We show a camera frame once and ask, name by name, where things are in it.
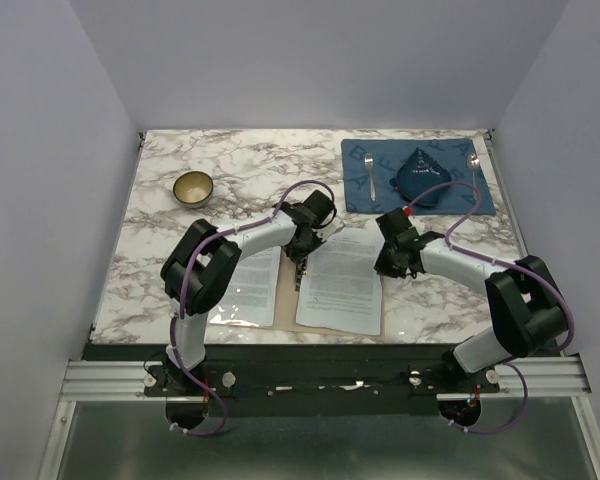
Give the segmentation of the chrome folder clip mechanism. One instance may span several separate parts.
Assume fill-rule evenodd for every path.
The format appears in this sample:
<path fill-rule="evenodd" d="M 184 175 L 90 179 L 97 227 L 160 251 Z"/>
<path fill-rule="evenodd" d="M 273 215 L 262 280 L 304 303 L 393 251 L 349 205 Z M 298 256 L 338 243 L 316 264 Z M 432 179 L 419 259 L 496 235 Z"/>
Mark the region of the chrome folder clip mechanism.
<path fill-rule="evenodd" d="M 296 292 L 300 291 L 302 280 L 306 275 L 307 261 L 308 259 L 304 258 L 295 265 L 294 286 Z"/>

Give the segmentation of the beige paper folder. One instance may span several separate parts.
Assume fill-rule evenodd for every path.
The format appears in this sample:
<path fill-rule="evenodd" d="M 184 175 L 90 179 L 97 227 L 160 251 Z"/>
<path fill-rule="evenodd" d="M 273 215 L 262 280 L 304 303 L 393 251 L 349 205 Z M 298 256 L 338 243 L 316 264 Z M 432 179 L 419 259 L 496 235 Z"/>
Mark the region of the beige paper folder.
<path fill-rule="evenodd" d="M 295 291 L 294 286 L 294 273 L 295 265 L 282 253 L 280 257 L 278 282 L 276 287 L 276 300 L 275 300 L 275 316 L 274 324 L 272 327 L 255 328 L 264 330 L 278 330 L 288 332 L 301 332 L 301 333 L 319 333 L 319 334 L 336 334 L 345 335 L 345 333 L 336 330 L 329 330 L 323 328 L 305 327 L 296 323 L 296 312 L 298 306 L 299 292 Z M 226 326 L 226 327 L 244 327 L 244 326 L 227 326 L 227 325 L 215 325 L 213 326 Z"/>

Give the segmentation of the printed white paper sheet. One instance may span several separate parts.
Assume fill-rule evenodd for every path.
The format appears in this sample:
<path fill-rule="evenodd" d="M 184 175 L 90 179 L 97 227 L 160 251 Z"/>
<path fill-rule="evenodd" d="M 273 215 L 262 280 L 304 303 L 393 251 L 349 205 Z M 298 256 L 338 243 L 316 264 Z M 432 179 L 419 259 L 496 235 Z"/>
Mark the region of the printed white paper sheet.
<path fill-rule="evenodd" d="M 270 248 L 241 261 L 208 323 L 253 328 L 272 327 L 281 249 Z"/>

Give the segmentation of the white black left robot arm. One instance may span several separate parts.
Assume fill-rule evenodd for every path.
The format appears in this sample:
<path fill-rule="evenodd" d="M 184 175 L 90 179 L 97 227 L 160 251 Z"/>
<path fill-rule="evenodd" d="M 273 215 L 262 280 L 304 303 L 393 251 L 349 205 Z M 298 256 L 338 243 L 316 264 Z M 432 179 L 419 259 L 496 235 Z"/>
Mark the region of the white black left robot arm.
<path fill-rule="evenodd" d="M 239 262 L 270 248 L 280 248 L 301 264 L 329 237 L 341 231 L 333 190 L 315 180 L 287 189 L 273 210 L 257 219 L 219 227 L 195 221 L 162 266 L 160 277 L 172 302 L 167 382 L 181 395 L 194 393 L 205 360 L 208 314 L 228 291 Z"/>

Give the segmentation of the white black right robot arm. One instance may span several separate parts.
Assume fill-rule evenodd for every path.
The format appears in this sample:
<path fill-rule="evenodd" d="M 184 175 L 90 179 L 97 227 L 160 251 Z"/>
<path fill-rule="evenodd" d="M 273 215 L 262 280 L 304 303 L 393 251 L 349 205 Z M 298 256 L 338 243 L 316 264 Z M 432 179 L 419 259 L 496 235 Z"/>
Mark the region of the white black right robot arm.
<path fill-rule="evenodd" d="M 477 372 L 525 358 L 571 332 L 573 319 L 540 258 L 494 259 L 453 245 L 441 233 L 421 234 L 405 209 L 378 217 L 376 224 L 384 240 L 374 265 L 379 275 L 413 279 L 436 275 L 486 296 L 491 326 L 442 357 L 438 370 L 447 389 L 463 391 L 474 383 Z"/>

